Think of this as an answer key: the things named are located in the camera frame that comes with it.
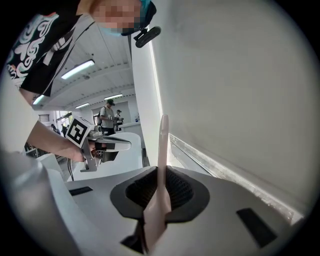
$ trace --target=black backpack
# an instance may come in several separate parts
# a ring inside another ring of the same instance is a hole
[[[100,112],[101,112],[101,110],[99,111],[99,114],[98,114],[98,123],[97,123],[98,126],[102,125],[102,120],[100,119]]]

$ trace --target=ceiling light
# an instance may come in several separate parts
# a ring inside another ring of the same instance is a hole
[[[122,93],[104,98],[105,101],[123,96]]]
[[[69,77],[73,76],[74,74],[85,70],[86,68],[89,68],[91,66],[93,66],[95,64],[95,62],[90,59],[76,67],[74,67],[73,69],[69,70],[67,73],[65,73],[63,76],[61,76],[62,79],[68,79]]]
[[[83,108],[83,107],[88,106],[88,105],[90,105],[90,104],[89,103],[85,103],[85,104],[82,104],[80,106],[76,106],[75,108],[76,109],[80,109],[80,108]]]
[[[41,95],[38,98],[36,98],[36,100],[33,102],[33,105],[37,105],[39,103],[39,101],[42,100],[43,97],[44,97],[44,95]]]

